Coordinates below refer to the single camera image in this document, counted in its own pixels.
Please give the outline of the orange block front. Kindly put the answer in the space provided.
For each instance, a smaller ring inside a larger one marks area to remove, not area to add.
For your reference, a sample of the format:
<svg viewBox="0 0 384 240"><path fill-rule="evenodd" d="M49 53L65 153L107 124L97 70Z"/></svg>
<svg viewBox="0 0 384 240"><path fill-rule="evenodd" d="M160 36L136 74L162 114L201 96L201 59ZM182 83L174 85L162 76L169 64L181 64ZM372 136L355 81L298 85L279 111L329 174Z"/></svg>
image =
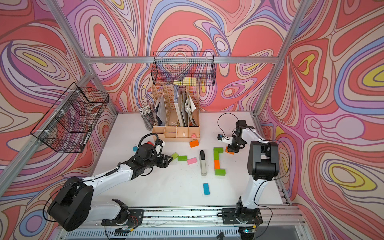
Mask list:
<svg viewBox="0 0 384 240"><path fill-rule="evenodd" d="M215 170L220 169L220 161L219 160L214 160L214 168L215 168Z"/></svg>

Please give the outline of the green block long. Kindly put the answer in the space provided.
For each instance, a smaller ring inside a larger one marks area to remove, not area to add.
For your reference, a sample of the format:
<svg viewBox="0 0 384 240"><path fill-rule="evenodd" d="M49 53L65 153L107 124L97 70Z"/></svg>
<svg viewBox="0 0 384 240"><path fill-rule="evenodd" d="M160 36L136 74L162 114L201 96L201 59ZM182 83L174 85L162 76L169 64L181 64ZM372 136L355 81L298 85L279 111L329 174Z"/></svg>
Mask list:
<svg viewBox="0 0 384 240"><path fill-rule="evenodd" d="M217 152L220 154L224 152L224 149L222 147L214 147L214 152Z"/></svg>

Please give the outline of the dark green block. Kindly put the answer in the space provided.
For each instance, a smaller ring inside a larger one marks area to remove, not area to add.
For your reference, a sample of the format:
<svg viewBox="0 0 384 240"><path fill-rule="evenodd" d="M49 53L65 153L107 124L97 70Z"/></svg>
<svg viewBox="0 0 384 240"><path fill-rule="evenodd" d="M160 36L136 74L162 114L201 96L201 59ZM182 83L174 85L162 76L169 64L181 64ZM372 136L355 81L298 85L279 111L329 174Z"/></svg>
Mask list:
<svg viewBox="0 0 384 240"><path fill-rule="evenodd" d="M225 169L215 169L215 176L225 176L226 170Z"/></svg>

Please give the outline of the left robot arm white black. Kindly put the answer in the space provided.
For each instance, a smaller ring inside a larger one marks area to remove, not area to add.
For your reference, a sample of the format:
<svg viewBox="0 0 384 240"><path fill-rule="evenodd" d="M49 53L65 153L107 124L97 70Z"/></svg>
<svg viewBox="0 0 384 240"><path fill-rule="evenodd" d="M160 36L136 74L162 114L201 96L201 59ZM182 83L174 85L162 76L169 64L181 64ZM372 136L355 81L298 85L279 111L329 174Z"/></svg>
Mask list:
<svg viewBox="0 0 384 240"><path fill-rule="evenodd" d="M127 161L102 174L80 179L69 178L48 207L52 217L67 232L83 223L102 220L105 223L123 226L130 220L132 226L139 226L139 220L131 216L128 206L118 199L109 202L96 202L94 198L107 190L142 176L145 170L167 168L173 157L162 153L163 146L143 144Z"/></svg>

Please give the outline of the green block carried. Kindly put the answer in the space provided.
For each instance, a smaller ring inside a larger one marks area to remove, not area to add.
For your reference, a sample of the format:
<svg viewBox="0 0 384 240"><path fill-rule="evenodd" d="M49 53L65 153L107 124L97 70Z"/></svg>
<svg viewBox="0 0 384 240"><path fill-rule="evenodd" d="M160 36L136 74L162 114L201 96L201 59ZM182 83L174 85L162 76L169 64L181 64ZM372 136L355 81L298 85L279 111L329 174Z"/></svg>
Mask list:
<svg viewBox="0 0 384 240"><path fill-rule="evenodd" d="M218 152L214 152L214 160L215 161L219 161L220 160L220 156L219 156Z"/></svg>

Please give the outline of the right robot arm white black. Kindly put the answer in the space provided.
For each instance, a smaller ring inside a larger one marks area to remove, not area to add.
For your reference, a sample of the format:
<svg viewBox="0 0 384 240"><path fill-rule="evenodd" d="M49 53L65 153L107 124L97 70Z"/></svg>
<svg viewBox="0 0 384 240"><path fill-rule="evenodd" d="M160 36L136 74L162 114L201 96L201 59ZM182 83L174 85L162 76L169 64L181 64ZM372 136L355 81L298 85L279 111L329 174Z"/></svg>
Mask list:
<svg viewBox="0 0 384 240"><path fill-rule="evenodd" d="M261 195L267 182L279 174L279 146L276 142L264 140L245 120L238 120L227 151L237 154L246 146L250 147L247 160L250 179L245 193L236 204L235 219L241 224L259 225L262 223L259 208Z"/></svg>

